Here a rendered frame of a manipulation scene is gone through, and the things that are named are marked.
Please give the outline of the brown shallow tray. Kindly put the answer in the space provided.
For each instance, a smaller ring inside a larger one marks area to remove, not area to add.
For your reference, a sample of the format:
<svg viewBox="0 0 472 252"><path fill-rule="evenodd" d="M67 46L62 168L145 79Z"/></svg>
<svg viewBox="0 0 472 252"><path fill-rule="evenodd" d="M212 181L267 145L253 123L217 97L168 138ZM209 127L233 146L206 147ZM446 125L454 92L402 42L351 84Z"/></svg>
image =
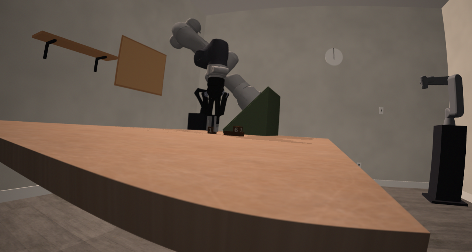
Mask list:
<svg viewBox="0 0 472 252"><path fill-rule="evenodd" d="M244 132L224 131L223 136L244 136Z"/></svg>

